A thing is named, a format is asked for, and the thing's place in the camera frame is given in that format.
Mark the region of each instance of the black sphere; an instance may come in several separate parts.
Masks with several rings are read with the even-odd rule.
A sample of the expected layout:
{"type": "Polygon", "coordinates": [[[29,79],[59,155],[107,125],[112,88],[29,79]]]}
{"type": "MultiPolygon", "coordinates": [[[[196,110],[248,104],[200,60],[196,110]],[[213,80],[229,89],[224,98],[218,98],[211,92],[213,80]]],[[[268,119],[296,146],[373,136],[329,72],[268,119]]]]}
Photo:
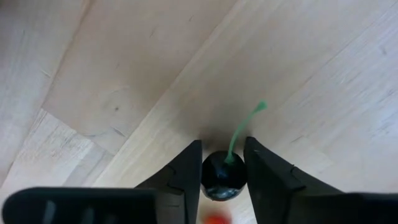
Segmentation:
{"type": "Polygon", "coordinates": [[[210,154],[202,164],[201,186],[203,193],[215,201],[226,201],[239,195],[246,184],[246,165],[233,153],[234,162],[227,164],[227,151],[210,154]]]}

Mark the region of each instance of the orange object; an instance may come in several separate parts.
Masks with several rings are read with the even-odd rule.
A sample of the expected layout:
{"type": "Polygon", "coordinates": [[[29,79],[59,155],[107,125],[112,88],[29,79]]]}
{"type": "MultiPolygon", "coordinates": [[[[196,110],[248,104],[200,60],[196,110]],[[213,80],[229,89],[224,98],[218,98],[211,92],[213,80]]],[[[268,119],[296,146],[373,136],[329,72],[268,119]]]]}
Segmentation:
{"type": "Polygon", "coordinates": [[[231,224],[231,220],[222,215],[210,215],[205,219],[205,224],[231,224]]]}

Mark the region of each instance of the green stem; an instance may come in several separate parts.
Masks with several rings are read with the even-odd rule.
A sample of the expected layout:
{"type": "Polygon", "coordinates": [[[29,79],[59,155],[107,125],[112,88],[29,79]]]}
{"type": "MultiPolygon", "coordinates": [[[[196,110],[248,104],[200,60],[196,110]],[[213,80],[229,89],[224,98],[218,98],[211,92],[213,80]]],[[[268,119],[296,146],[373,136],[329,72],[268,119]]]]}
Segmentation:
{"type": "Polygon", "coordinates": [[[238,126],[238,128],[236,129],[236,131],[234,132],[234,134],[232,136],[231,142],[229,143],[228,155],[224,160],[225,163],[232,164],[234,162],[234,157],[232,155],[232,151],[234,150],[235,142],[238,139],[240,132],[248,125],[248,123],[253,118],[253,116],[256,115],[256,113],[258,113],[262,110],[265,110],[265,109],[267,109],[267,103],[265,101],[261,101],[256,106],[256,108],[249,114],[249,116],[247,116],[247,118],[245,120],[243,120],[242,123],[238,126]]]}

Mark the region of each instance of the light wood surface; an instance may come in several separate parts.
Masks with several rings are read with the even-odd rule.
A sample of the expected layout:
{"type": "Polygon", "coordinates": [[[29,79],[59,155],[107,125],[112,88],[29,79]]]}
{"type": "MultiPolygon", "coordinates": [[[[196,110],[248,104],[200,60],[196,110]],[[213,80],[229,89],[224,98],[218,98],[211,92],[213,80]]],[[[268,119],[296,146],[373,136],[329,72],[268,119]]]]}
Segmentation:
{"type": "Polygon", "coordinates": [[[98,0],[44,108],[115,153],[235,0],[98,0]]]}
{"type": "MultiPolygon", "coordinates": [[[[134,187],[194,139],[204,157],[227,149],[259,100],[269,109],[242,137],[341,190],[398,192],[397,0],[12,2],[0,6],[2,199],[134,187]]],[[[247,189],[201,194],[198,223],[211,209],[256,222],[247,189]]]]}

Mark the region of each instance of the dark spot on wood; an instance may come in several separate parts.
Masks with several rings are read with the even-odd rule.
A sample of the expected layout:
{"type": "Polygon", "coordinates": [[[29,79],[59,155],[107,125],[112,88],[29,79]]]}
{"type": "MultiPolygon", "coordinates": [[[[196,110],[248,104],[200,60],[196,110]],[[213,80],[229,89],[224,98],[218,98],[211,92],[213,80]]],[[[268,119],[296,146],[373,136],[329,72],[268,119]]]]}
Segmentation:
{"type": "Polygon", "coordinates": [[[112,127],[114,132],[116,132],[118,135],[126,137],[121,131],[117,130],[116,128],[112,127]]]}
{"type": "Polygon", "coordinates": [[[383,55],[387,55],[387,50],[386,50],[385,47],[380,46],[379,48],[380,48],[380,51],[381,51],[381,53],[382,53],[383,55]]]}
{"type": "Polygon", "coordinates": [[[103,134],[106,134],[108,131],[103,131],[102,133],[98,133],[98,134],[81,134],[84,137],[87,138],[95,138],[95,137],[99,137],[102,136],[103,134]]]}
{"type": "Polygon", "coordinates": [[[47,72],[45,72],[44,70],[41,70],[41,72],[42,72],[42,74],[45,75],[46,77],[51,78],[51,76],[50,76],[47,72]]]}
{"type": "Polygon", "coordinates": [[[293,141],[291,141],[290,143],[297,142],[297,141],[300,140],[302,137],[303,137],[303,136],[300,136],[300,137],[294,139],[293,141]]]}
{"type": "Polygon", "coordinates": [[[152,36],[155,34],[156,29],[157,29],[157,26],[155,26],[155,27],[152,29],[152,32],[150,33],[150,36],[149,36],[149,37],[152,37],[152,36]]]}
{"type": "Polygon", "coordinates": [[[395,90],[389,90],[389,91],[387,92],[387,97],[388,97],[388,96],[392,96],[395,92],[396,92],[395,90]]]}
{"type": "Polygon", "coordinates": [[[77,136],[77,133],[72,134],[71,136],[67,137],[66,140],[65,140],[65,142],[63,142],[63,143],[61,144],[61,146],[60,146],[61,149],[63,149],[66,145],[70,144],[70,142],[72,141],[72,139],[75,138],[76,136],[77,136]]]}

